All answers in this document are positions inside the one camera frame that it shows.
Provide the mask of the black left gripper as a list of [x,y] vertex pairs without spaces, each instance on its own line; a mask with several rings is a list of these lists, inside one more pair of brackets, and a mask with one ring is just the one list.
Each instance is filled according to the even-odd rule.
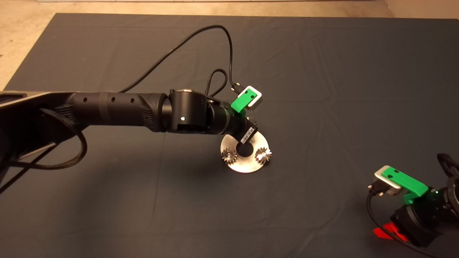
[[246,144],[258,131],[254,122],[236,112],[228,103],[212,103],[212,134],[228,134],[237,142]]

